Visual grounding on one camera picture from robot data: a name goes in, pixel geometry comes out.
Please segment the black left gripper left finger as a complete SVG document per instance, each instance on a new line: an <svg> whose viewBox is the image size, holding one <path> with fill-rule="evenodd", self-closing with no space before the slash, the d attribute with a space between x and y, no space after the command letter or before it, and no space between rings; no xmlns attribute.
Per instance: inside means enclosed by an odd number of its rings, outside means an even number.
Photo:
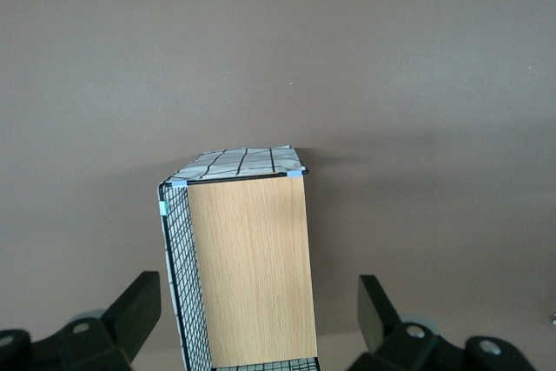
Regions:
<svg viewBox="0 0 556 371"><path fill-rule="evenodd" d="M162 312L157 271L143 271L98 318L71 321L33 342L24 329L1 332L2 370L130 370Z"/></svg>

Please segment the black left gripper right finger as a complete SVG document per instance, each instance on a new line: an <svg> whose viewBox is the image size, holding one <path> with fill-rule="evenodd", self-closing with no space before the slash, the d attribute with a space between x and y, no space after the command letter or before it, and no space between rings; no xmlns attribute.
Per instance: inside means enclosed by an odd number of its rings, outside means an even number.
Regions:
<svg viewBox="0 0 556 371"><path fill-rule="evenodd" d="M351 370L535 370L499 338L473 336L458 348L424 324L403 321L374 275L359 277L357 318L367 351Z"/></svg>

